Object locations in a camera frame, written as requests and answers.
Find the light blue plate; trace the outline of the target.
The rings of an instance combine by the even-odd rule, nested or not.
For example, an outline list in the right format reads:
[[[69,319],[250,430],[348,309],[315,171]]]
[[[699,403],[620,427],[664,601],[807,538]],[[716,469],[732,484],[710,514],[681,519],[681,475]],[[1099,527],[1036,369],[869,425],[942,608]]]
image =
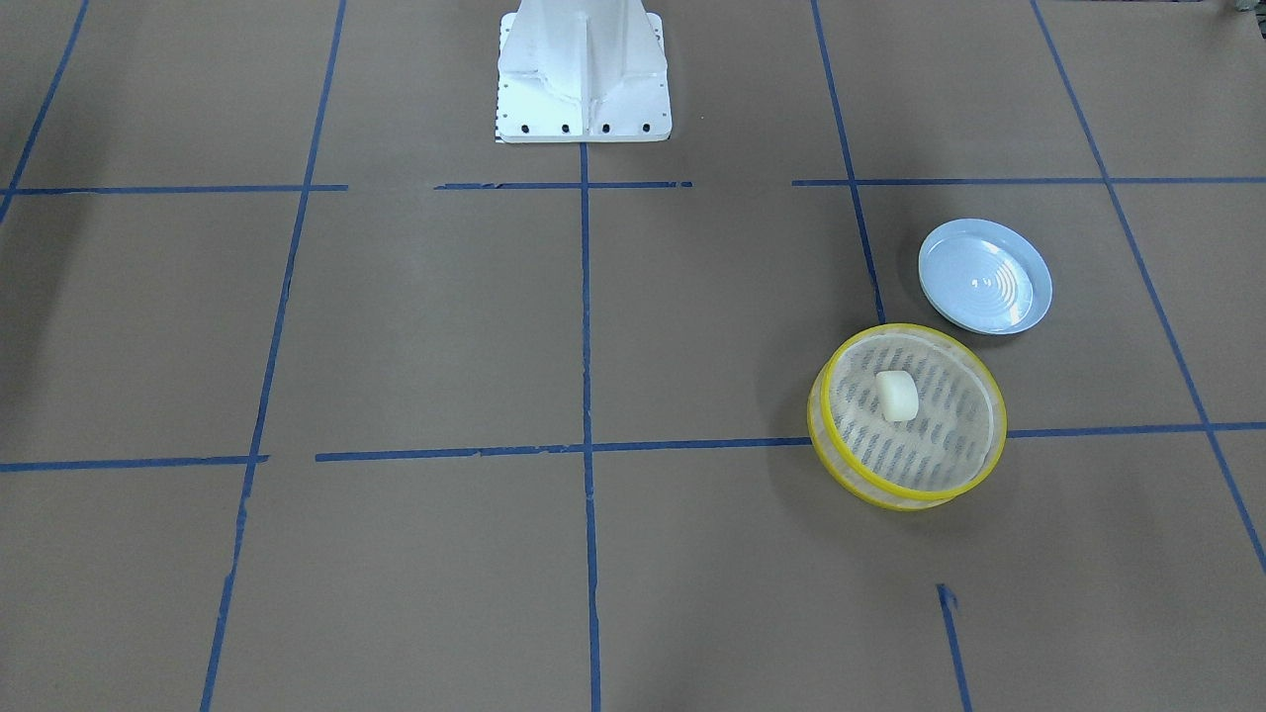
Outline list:
[[[923,239],[920,289],[946,321],[985,336],[1013,336],[1039,324],[1053,281],[1029,239],[993,220],[950,220]]]

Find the yellow round steamer basket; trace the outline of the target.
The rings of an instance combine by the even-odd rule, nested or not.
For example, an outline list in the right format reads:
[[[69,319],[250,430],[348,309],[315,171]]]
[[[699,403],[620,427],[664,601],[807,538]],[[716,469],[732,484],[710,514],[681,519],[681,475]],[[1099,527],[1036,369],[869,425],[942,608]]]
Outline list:
[[[909,375],[915,416],[882,416],[880,374]],[[960,341],[912,323],[861,329],[817,372],[806,400],[812,446],[846,492],[919,512],[985,481],[1005,447],[1000,386]]]

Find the white steamed bun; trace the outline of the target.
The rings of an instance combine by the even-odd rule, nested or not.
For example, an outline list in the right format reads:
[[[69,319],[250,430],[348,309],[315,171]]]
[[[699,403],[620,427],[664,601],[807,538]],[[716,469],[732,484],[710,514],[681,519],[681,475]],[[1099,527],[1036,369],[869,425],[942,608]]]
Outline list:
[[[874,374],[874,386],[880,402],[880,414],[886,422],[912,422],[920,408],[920,397],[913,375],[904,370]]]

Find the white pedestal column with base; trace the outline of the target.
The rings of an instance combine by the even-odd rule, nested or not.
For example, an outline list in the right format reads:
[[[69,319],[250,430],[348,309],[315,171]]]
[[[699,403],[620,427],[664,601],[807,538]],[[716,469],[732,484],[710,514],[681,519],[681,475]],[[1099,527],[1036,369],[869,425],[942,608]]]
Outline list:
[[[642,1],[522,1],[503,14],[496,141],[632,143],[671,134],[660,14]]]

